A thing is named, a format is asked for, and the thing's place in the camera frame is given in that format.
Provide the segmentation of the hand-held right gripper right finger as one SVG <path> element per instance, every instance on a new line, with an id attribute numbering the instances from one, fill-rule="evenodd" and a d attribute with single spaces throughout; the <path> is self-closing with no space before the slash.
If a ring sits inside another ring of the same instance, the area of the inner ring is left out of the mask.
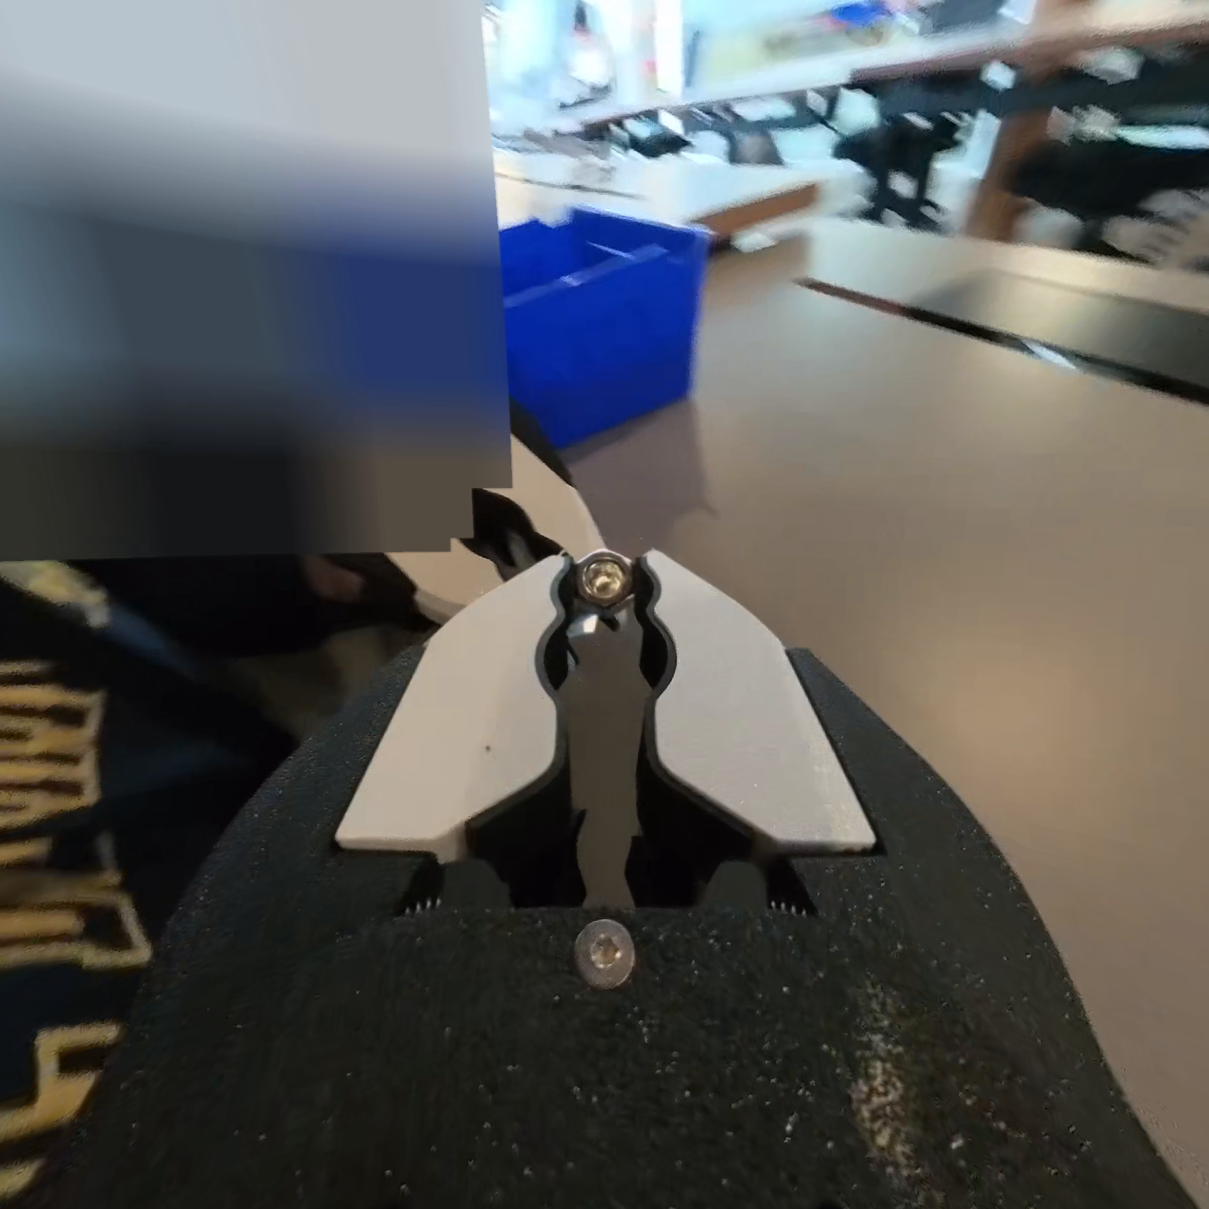
<path id="1" fill-rule="evenodd" d="M 869 852 L 873 824 L 777 633 L 665 552 L 641 568 L 669 645 L 656 769 L 760 852 Z"/>

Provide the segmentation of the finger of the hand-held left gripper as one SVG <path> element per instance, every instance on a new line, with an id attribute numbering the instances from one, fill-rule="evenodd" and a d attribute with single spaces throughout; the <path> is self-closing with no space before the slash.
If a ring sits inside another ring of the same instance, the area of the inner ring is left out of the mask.
<path id="1" fill-rule="evenodd" d="M 445 624 L 452 615 L 539 561 L 519 535 L 452 539 L 448 550 L 393 552 L 413 585 L 417 611 Z"/>
<path id="2" fill-rule="evenodd" d="M 511 483 L 471 491 L 471 552 L 487 561 L 578 559 L 597 550 L 597 522 L 576 487 L 528 448 L 511 448 Z"/>

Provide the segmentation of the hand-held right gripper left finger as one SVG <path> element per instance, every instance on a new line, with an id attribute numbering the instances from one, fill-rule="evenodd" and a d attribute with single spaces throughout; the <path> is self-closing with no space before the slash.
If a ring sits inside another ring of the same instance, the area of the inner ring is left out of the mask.
<path id="1" fill-rule="evenodd" d="M 567 567 L 543 557 L 434 633 L 335 828 L 339 848 L 467 854 L 476 817 L 552 771 L 558 709 L 539 652 L 563 617 Z"/>

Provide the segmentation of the silver socket head bolt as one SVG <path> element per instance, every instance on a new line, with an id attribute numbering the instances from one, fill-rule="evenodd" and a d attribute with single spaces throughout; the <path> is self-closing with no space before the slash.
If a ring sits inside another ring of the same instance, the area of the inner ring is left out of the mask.
<path id="1" fill-rule="evenodd" d="M 575 563 L 575 587 L 589 609 L 613 611 L 632 594 L 632 563 L 613 550 L 589 552 Z"/>

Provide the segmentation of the person's left hand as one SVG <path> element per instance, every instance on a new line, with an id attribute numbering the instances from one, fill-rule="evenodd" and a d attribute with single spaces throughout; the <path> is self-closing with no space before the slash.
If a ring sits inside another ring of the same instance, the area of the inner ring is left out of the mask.
<path id="1" fill-rule="evenodd" d="M 363 561 L 356 557 L 330 557 L 326 554 L 300 554 L 296 557 L 307 591 L 339 606 L 363 606 L 372 596 L 372 580 Z"/>

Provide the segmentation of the blue plastic divided bin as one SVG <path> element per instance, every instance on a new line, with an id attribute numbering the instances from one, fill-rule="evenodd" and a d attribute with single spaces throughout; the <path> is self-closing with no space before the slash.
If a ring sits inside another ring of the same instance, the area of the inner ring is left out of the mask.
<path id="1" fill-rule="evenodd" d="M 576 205 L 498 231 L 508 389 L 556 448 L 689 396 L 712 235 Z"/>

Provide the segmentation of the wood-edged grey desk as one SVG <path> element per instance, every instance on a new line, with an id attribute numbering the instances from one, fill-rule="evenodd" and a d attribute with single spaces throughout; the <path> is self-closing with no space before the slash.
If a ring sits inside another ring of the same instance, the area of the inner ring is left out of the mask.
<path id="1" fill-rule="evenodd" d="M 636 220 L 697 225 L 715 242 L 808 211 L 821 181 L 767 164 L 662 159 L 597 159 L 497 149 L 495 209 L 500 227 L 552 220 L 589 207 Z"/>

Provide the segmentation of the dark clothing with yellow print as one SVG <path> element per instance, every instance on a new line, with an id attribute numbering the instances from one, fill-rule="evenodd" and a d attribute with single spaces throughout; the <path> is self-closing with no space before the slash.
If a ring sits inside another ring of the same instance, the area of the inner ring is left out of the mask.
<path id="1" fill-rule="evenodd" d="M 37 1201 L 178 900 L 295 743 L 83 570 L 2 563 L 3 1206 Z"/>

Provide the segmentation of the black office chair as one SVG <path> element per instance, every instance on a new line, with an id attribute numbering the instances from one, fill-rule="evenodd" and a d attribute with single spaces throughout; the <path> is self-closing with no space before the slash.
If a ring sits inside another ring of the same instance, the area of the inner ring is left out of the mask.
<path id="1" fill-rule="evenodd" d="M 832 157 L 858 164 L 869 177 L 858 218 L 938 233 L 944 211 L 929 196 L 936 155 L 958 144 L 962 116 L 955 110 L 892 109 L 862 88 L 838 88 L 827 116 L 836 135 Z"/>
<path id="2" fill-rule="evenodd" d="M 1068 250 L 1207 274 L 1205 127 L 1045 140 L 1016 162 L 1007 192 L 1066 214 Z"/>

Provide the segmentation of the wooden post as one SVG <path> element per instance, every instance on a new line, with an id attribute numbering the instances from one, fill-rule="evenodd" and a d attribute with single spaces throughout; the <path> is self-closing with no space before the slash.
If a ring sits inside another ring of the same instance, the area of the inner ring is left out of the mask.
<path id="1" fill-rule="evenodd" d="M 1047 140 L 1049 109 L 1007 114 L 995 133 L 988 166 L 966 209 L 960 233 L 966 237 L 1014 242 L 1029 201 L 1012 187 L 1029 155 Z"/>

